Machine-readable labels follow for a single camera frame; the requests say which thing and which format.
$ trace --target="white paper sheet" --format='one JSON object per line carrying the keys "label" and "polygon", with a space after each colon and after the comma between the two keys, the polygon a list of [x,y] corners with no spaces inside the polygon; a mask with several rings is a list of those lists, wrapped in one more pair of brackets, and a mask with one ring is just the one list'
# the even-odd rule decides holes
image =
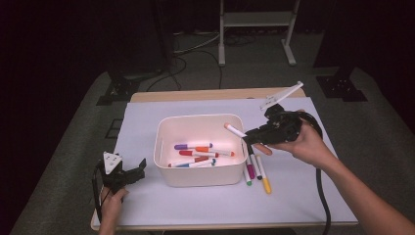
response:
{"label": "white paper sheet", "polygon": [[[234,185],[173,188],[167,186],[153,161],[157,129],[162,119],[175,116],[233,114],[239,116],[244,132],[266,123],[259,106],[263,99],[146,102],[128,104],[115,153],[123,156],[123,169],[137,167],[147,159],[146,178],[128,185],[120,226],[169,226],[238,224],[322,223],[326,217],[317,193],[315,168],[283,151],[262,157],[272,187],[264,192],[261,181],[248,186],[244,177]],[[286,111],[304,109],[323,129],[324,141],[333,146],[310,98],[287,98]],[[324,193],[333,223],[354,223],[356,218],[333,182],[323,172]],[[93,225],[99,225],[95,217]]]}

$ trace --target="gray carpet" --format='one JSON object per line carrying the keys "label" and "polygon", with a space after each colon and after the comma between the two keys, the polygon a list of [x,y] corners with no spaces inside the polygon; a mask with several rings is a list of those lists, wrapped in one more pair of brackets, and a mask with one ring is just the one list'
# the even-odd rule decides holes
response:
{"label": "gray carpet", "polygon": [[[315,77],[333,74],[336,68],[312,67],[322,34],[294,34],[292,49],[298,62],[295,67],[286,61],[280,43],[282,37],[282,34],[257,36],[251,44],[226,47],[220,88],[292,86],[302,81],[303,90],[312,98],[339,158],[378,195],[415,221],[415,138],[374,79],[360,69],[351,75],[367,102],[327,99]],[[181,35],[177,37],[176,48],[185,49],[204,40],[205,37]],[[217,56],[214,46],[203,50]],[[186,69],[175,77],[182,90],[219,88],[219,67],[211,55],[199,52],[181,58],[187,63]],[[182,61],[173,61],[171,72],[179,71],[183,65]],[[139,91],[146,91],[156,80],[143,81]],[[90,228],[94,211],[92,172],[103,151],[114,149],[116,140],[106,138],[106,134],[115,118],[123,118],[126,106],[126,102],[96,106],[110,82],[103,73],[89,89],[12,234],[96,233]],[[160,81],[150,91],[167,90],[177,90],[172,78]],[[321,234],[323,227],[294,230],[297,234]],[[333,226],[330,234],[364,232],[359,225]]]}

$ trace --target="metal shelf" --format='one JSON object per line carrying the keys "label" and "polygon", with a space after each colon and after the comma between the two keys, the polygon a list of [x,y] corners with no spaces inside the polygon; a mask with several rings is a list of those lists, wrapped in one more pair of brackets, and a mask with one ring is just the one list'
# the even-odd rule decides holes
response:
{"label": "metal shelf", "polygon": [[281,40],[284,52],[290,66],[297,64],[291,51],[290,41],[293,34],[294,24],[296,23],[297,12],[300,0],[294,3],[293,11],[288,12],[248,12],[248,13],[225,13],[223,8],[224,0],[220,0],[220,31],[218,45],[218,62],[220,66],[225,66],[225,27],[238,26],[287,26],[287,36]]}
{"label": "metal shelf", "polygon": [[224,26],[288,26],[293,12],[225,13]]}

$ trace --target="table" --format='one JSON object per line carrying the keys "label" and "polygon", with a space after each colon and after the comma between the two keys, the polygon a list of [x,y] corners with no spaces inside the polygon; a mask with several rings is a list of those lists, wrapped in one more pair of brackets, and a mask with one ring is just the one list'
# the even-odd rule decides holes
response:
{"label": "table", "polygon": [[[137,167],[145,157],[146,178],[127,185],[130,193],[124,199],[118,228],[133,230],[228,229],[322,225],[325,213],[315,186],[315,169],[294,159],[290,154],[275,151],[263,163],[273,193],[265,194],[262,185],[248,187],[244,180],[234,185],[173,188],[165,185],[156,168],[154,150],[157,126],[163,116],[231,110],[241,117],[247,130],[258,127],[265,117],[255,109],[247,118],[248,107],[259,110],[266,95],[284,88],[254,88],[201,91],[136,93],[128,104],[115,152],[123,158],[125,170]],[[281,105],[287,109],[306,110],[318,121],[312,102],[298,90]],[[324,131],[324,141],[334,152]],[[332,211],[332,224],[356,224],[357,220],[343,201],[333,182],[322,174],[326,199]],[[94,214],[93,229],[99,228]]]}

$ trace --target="shelf leg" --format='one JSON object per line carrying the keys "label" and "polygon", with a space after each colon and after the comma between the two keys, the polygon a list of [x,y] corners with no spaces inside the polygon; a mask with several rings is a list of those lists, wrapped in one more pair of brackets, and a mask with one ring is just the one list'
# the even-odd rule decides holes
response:
{"label": "shelf leg", "polygon": [[224,11],[223,11],[223,1],[220,0],[220,27],[219,27],[219,51],[218,51],[218,58],[219,58],[219,65],[225,66],[225,44],[223,43],[224,37]]}
{"label": "shelf leg", "polygon": [[283,44],[284,51],[286,53],[288,63],[290,64],[290,66],[295,66],[297,64],[296,59],[294,58],[293,52],[290,47],[290,42],[291,42],[291,36],[293,35],[294,25],[296,24],[299,6],[300,6],[300,0],[296,0],[296,3],[294,4],[293,13],[291,14],[290,23],[288,26],[287,37],[281,40],[281,43]]}

